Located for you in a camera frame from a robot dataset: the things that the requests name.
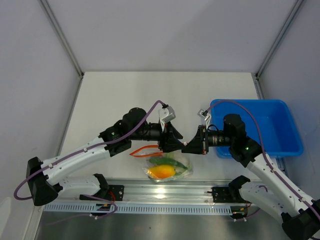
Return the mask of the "clear zip bag orange zipper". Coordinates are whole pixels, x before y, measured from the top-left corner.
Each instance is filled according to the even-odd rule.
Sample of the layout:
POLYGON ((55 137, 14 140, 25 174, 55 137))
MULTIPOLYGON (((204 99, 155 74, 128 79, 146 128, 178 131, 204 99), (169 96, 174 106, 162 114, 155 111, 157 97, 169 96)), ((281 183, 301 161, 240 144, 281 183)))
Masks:
POLYGON ((145 145, 129 154, 155 183, 184 179, 193 173, 189 157, 180 151, 163 152, 157 145, 145 145))

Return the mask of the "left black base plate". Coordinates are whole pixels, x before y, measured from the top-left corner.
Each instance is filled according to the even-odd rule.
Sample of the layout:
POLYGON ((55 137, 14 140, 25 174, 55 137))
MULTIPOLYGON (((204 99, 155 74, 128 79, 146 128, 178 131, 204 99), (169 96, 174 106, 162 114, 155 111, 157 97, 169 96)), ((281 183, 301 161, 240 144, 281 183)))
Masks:
POLYGON ((108 200, 112 202, 122 201, 124 197, 125 187, 123 185, 109 185, 108 189, 101 188, 100 186, 91 186, 88 189, 83 190, 77 197, 80 200, 108 200))

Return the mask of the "blue plastic tray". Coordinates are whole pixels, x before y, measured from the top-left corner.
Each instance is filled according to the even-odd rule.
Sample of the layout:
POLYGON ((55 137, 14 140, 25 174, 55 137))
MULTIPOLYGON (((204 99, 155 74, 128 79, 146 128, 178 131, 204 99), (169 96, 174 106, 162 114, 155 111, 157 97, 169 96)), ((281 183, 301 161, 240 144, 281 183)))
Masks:
POLYGON ((223 128, 223 118, 227 114, 240 115, 245 123, 247 135, 259 142, 257 127, 250 117, 253 115, 259 126, 266 153, 271 158, 300 156, 304 147, 292 114, 285 102, 278 99, 235 99, 219 103, 213 100, 210 105, 212 123, 223 128))

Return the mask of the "left aluminium frame post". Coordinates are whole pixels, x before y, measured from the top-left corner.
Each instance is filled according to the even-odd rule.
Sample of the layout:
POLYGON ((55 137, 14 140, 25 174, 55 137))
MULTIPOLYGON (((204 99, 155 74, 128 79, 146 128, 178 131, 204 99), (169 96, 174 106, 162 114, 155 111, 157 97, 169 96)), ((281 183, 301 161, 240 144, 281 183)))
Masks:
POLYGON ((84 72, 82 71, 80 64, 74 54, 74 51, 71 48, 69 41, 67 40, 65 33, 52 10, 50 3, 48 0, 38 0, 40 7, 42 8, 51 28, 53 29, 57 39, 59 40, 66 56, 68 57, 71 65, 73 66, 75 72, 77 73, 79 79, 82 79, 84 76, 84 72))

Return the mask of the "right aluminium frame post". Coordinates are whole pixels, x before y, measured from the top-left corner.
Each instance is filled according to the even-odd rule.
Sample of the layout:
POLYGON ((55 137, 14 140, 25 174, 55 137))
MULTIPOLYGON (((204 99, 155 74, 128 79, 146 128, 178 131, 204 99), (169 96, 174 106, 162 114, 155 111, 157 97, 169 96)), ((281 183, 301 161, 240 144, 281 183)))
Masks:
POLYGON ((285 39, 286 34, 289 32, 291 26, 293 25, 295 19, 299 15, 301 9, 303 8, 306 0, 295 0, 292 8, 290 9, 288 15, 285 17, 283 24, 281 25, 276 37, 274 38, 270 48, 268 49, 265 57, 263 58, 261 64, 259 65, 256 73, 255 78, 259 81, 262 77, 263 72, 265 71, 266 67, 272 60, 274 54, 276 53, 277 49, 280 47, 281 43, 285 39))

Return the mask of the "green toy chili pepper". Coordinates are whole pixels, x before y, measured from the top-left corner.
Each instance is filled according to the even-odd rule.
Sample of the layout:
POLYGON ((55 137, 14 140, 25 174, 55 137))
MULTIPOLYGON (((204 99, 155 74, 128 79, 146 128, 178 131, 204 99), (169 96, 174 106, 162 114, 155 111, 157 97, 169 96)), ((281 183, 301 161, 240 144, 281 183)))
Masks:
POLYGON ((187 169, 187 167, 184 164, 169 157, 154 156, 149 159, 149 162, 153 165, 170 165, 182 169, 187 169))

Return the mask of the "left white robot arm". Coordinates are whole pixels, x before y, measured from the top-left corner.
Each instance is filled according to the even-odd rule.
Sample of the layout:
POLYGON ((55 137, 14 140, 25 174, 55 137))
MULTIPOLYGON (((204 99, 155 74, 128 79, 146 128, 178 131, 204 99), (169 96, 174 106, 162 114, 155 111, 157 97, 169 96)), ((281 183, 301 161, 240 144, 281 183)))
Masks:
POLYGON ((86 177, 70 177, 70 174, 130 149, 133 141, 157 142, 162 152, 182 149, 183 137, 171 124, 176 117, 173 108, 165 105, 158 115, 157 123, 148 123, 144 109, 132 108, 113 126, 72 153, 46 160, 29 159, 26 179, 33 204, 44 206, 57 198, 105 199, 110 187, 102 174, 86 177))

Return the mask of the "aluminium mounting rail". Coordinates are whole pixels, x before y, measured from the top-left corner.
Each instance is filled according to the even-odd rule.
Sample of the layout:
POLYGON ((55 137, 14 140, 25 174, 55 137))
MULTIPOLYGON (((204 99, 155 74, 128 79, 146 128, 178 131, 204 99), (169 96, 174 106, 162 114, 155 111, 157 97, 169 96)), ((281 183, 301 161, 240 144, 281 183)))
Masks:
POLYGON ((202 182, 176 181, 153 182, 152 180, 111 179, 96 173, 88 176, 65 176, 60 180, 49 179, 48 176, 35 176, 27 180, 32 202, 35 206, 44 206, 54 201, 96 201, 115 204, 117 202, 181 202, 190 201, 193 197, 203 199, 205 196, 212 199, 207 193, 212 187, 230 187, 234 190, 243 190, 243 186, 235 186, 233 182, 202 182), (123 185, 122 201, 80 200, 77 196, 91 186, 100 186, 108 189, 109 185, 123 185))

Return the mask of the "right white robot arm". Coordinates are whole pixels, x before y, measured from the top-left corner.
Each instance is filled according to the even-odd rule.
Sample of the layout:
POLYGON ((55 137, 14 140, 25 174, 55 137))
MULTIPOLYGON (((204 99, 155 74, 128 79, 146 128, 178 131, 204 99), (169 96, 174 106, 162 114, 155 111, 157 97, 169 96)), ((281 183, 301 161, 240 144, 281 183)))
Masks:
POLYGON ((232 158, 261 181, 256 186, 240 175, 228 184, 228 196, 234 202, 253 203, 276 219, 291 240, 309 240, 320 230, 320 201, 297 187, 270 159, 261 142, 247 135, 238 114, 223 118, 222 130, 200 125, 183 153, 205 155, 210 147, 227 146, 232 158))

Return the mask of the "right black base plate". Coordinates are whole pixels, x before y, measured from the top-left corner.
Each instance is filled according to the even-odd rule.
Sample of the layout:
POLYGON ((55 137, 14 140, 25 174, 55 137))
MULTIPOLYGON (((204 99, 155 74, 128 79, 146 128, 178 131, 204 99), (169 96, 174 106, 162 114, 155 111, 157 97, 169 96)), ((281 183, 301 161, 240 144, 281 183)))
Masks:
POLYGON ((214 203, 244 204, 246 201, 240 196, 238 190, 226 186, 214 186, 207 191, 214 203))

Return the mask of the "aluminium frame post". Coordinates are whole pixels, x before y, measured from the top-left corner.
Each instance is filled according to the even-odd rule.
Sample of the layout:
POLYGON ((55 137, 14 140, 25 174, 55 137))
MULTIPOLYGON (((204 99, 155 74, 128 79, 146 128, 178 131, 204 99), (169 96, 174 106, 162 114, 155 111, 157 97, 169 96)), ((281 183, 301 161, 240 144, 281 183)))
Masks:
POLYGON ((265 57, 263 58, 261 64, 259 65, 256 73, 255 78, 259 81, 262 77, 263 72, 265 71, 266 67, 272 60, 274 54, 276 53, 277 49, 280 47, 281 43, 285 39, 286 34, 289 32, 291 26, 293 25, 295 19, 299 15, 301 9, 303 8, 306 0, 295 0, 292 8, 290 9, 288 15, 285 17, 283 24, 281 25, 276 37, 274 38, 270 48, 268 49, 265 57))
POLYGON ((48 0, 38 0, 40 7, 42 8, 51 28, 53 29, 57 39, 59 40, 66 56, 68 57, 71 65, 73 66, 75 72, 77 73, 79 79, 82 79, 84 76, 84 72, 82 71, 80 64, 74 54, 74 51, 71 48, 69 41, 67 40, 65 33, 52 10, 50 3, 48 0))

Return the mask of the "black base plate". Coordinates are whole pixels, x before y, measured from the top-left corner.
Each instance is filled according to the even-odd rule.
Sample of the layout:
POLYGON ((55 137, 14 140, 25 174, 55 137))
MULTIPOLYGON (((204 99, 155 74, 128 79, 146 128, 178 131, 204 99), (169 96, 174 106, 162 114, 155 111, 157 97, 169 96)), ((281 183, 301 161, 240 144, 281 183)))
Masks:
POLYGON ((108 189, 101 188, 100 186, 91 186, 88 189, 83 190, 77 197, 80 200, 108 200, 112 202, 122 201, 124 197, 125 187, 123 185, 109 185, 108 189))
POLYGON ((246 201, 240 196, 238 190, 226 186, 214 186, 207 191, 214 203, 244 204, 246 201))

